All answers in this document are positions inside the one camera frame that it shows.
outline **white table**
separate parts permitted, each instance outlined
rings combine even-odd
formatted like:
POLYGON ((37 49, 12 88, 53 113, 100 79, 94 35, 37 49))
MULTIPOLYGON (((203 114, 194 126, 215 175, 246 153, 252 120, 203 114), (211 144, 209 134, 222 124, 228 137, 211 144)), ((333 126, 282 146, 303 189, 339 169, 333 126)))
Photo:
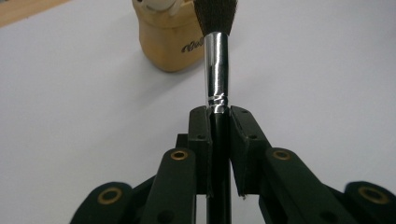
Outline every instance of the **white table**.
MULTIPOLYGON (((327 185, 395 193, 395 11, 393 0, 240 1, 231 105, 327 185)), ((75 0, 1 28, 0 223, 68 223, 94 188, 140 184, 204 104, 203 63, 155 68, 130 1, 75 0)), ((233 223, 263 223, 257 196, 233 196, 233 223)))

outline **black bristles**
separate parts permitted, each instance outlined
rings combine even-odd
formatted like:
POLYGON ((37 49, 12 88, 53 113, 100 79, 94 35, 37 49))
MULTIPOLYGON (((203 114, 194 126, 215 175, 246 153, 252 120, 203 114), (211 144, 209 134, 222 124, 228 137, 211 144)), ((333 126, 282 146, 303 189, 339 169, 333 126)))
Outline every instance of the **black bristles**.
POLYGON ((202 34, 222 32, 230 35, 236 5, 236 0, 195 0, 195 13, 202 34))

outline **silver ferrule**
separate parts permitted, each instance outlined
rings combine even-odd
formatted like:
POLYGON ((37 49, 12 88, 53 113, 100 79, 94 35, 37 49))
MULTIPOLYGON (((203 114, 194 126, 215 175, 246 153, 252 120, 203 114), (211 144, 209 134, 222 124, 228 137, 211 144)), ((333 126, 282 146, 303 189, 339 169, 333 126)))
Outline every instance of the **silver ferrule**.
POLYGON ((207 106, 223 113, 228 105, 228 36, 213 32, 205 36, 207 106))

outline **wooden object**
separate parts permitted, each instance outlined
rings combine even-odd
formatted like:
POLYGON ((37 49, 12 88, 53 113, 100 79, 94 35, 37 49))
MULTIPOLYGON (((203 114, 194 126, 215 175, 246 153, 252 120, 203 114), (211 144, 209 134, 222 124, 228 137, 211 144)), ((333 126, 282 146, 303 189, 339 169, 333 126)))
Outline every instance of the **wooden object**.
POLYGON ((154 11, 144 1, 132 2, 139 20, 140 46, 158 68, 176 72, 204 57, 204 38, 192 0, 184 0, 175 11, 154 11))
POLYGON ((7 0, 0 1, 0 27, 26 19, 69 0, 7 0))

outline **wooden block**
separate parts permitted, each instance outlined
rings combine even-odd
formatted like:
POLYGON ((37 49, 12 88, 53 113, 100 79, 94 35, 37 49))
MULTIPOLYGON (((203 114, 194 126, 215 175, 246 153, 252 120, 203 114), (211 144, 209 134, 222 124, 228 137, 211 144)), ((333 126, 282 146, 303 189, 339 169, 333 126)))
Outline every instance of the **wooden block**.
POLYGON ((7 0, 0 1, 0 27, 59 6, 69 0, 7 0))

